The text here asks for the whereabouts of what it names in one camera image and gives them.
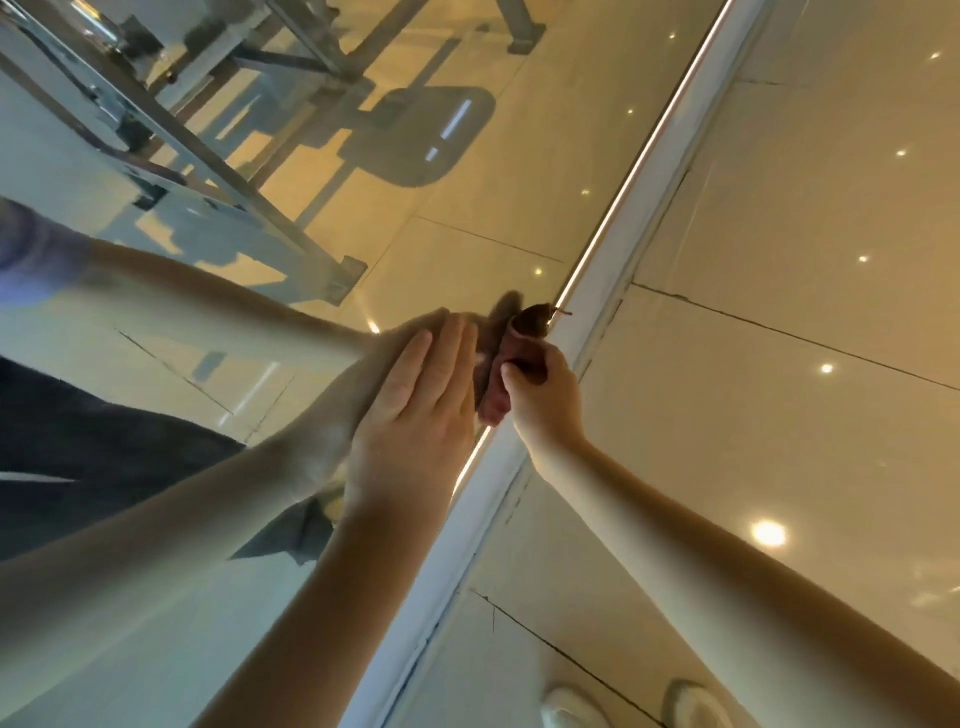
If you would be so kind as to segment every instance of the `metal bar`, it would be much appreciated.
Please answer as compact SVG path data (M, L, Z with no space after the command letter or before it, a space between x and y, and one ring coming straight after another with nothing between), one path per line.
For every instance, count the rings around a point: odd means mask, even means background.
M5 0L31 23L35 32L66 52L92 74L104 90L119 96L140 120L205 175L241 208L260 218L268 231L294 253L300 263L301 288L331 303L341 303L367 266L346 258L338 262L283 215L270 201L184 127L133 77L103 56L47 0Z
M315 15L300 0L266 0L290 32L297 37L307 52L321 62L332 76L341 79L353 77L352 65L333 35L329 20Z
M2 53L0 53L0 73L30 94L37 103L53 114L54 118L73 132L83 143L101 154L110 166L133 178L136 182L144 182L150 186L162 188L167 192L174 192L195 204L224 212L230 217L256 228L263 228L263 223L259 218L249 214L242 207L234 205L233 201L219 187L204 185L203 188L197 188L191 186L187 178L173 170L141 159L130 152L124 152L109 146L70 113L63 104L47 93L19 65Z
M543 37L546 26L534 22L526 0L496 0L496 5L514 37L508 51L517 56L529 55Z
M326 67L323 61L309 59L304 56L290 56L286 53L273 53L271 51L261 51L258 48L251 48L248 45L241 45L231 56L233 61L241 68L249 68L253 71L271 71L275 68L289 68L294 71L308 71L310 73L322 73L329 75L330 69Z

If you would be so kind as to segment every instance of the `dark pants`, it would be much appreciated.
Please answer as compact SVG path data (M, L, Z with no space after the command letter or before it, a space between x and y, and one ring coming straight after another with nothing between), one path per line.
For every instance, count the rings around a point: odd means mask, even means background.
M0 357L0 561L39 548L162 493L237 454L225 435L109 404ZM281 514L234 558L287 552L304 564L333 532L313 498Z

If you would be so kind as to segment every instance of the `glass panel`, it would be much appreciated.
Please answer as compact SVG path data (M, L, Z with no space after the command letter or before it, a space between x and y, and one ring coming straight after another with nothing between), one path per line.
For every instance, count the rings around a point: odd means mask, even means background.
M29 447L0 441L0 560L263 442L380 332L555 301L721 5L11 0L0 195L285 307L141 257L92 282L74 261L51 301L5 309L0 421ZM29 227L3 215L0 271ZM188 725L310 572L342 487L5 725Z

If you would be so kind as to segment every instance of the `white sneaker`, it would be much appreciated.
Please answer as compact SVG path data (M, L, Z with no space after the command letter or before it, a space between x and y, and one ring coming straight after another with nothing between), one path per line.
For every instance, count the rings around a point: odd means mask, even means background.
M612 728L588 697L573 688L554 688L540 704L543 728Z

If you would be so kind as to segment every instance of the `hand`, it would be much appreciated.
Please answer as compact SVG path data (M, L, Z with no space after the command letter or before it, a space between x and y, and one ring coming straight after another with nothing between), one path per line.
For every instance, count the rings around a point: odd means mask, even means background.
M353 438L344 522L440 528L473 448L476 346L460 314L407 344Z
M468 314L479 328L474 385L483 392L493 358L510 319L523 307L516 292L502 296L489 316ZM350 449L357 426L367 413L404 347L418 331L439 337L450 312L440 308L398 328L371 336L362 359L344 370L293 422L264 445L280 451L294 483L292 503L312 497L336 472Z
M542 474L547 461L587 442L580 405L580 384L563 353L543 343L547 379L534 384L513 364L503 365L503 383L510 395L514 426Z

